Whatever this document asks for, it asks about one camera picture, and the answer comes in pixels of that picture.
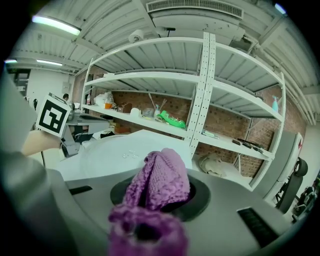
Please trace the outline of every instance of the air vent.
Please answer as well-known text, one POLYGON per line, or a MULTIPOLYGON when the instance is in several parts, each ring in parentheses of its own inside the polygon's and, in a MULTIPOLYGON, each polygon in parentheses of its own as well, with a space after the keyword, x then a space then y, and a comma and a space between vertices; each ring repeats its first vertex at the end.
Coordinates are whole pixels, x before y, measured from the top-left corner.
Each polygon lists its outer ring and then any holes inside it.
POLYGON ((229 3, 210 0, 157 0, 146 4, 147 12, 175 8, 197 8, 212 10, 243 19, 244 10, 229 3))
POLYGON ((267 246, 278 236, 252 208, 237 211, 261 248, 267 246))

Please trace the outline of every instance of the ceiling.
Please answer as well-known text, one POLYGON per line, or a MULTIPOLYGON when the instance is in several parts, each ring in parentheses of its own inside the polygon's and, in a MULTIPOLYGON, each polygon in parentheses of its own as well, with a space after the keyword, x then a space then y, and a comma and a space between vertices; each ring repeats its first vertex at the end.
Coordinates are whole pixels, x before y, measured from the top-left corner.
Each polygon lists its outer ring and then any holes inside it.
POLYGON ((243 18, 199 8, 146 11, 152 0, 57 0, 39 15, 59 19, 81 29, 78 36, 40 24, 30 24, 10 57, 9 67, 53 70, 76 76, 91 58, 128 44, 135 30, 144 38, 157 38, 155 27, 176 28, 171 37, 216 34, 219 43, 242 49, 272 70, 283 72, 287 94, 303 118, 314 125, 320 115, 320 72, 309 45, 292 21, 269 1, 227 0, 243 10, 243 18), (36 59, 63 63, 39 65, 36 59))

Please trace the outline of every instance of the white wall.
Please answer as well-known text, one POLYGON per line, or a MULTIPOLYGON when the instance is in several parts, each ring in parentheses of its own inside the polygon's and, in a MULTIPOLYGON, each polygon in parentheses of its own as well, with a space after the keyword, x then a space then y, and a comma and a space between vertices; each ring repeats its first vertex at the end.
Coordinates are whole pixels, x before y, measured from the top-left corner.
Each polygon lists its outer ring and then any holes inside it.
POLYGON ((307 126, 299 156, 308 164, 308 172, 303 177, 301 187, 296 194, 298 197, 306 187, 310 187, 313 184, 320 170, 320 123, 307 126))
POLYGON ((30 104, 33 106, 34 99, 38 100, 36 110, 40 109, 44 97, 48 93, 53 93, 58 97, 63 97, 62 93, 63 82, 73 84, 74 77, 68 74, 63 74, 47 70, 32 69, 29 76, 26 95, 30 97, 30 104))

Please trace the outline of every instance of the black office chair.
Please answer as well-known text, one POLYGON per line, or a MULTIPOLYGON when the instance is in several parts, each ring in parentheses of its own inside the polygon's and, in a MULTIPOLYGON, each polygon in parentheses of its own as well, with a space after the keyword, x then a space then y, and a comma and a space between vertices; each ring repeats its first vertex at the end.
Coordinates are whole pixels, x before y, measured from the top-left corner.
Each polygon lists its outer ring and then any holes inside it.
POLYGON ((283 191, 283 195, 281 196, 280 201, 275 206, 284 214, 292 205, 307 172, 308 165, 306 161, 298 157, 298 161, 294 166, 293 173, 291 174, 288 182, 284 186, 282 186, 280 190, 280 192, 283 191))

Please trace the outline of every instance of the black vent slot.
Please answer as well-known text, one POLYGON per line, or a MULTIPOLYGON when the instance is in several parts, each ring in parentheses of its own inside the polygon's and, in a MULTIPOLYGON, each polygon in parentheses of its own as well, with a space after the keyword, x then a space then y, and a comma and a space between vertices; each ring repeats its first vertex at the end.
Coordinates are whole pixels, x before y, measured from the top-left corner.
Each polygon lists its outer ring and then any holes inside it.
POLYGON ((252 208, 238 210, 237 212, 258 241, 261 248, 278 238, 277 234, 252 208))

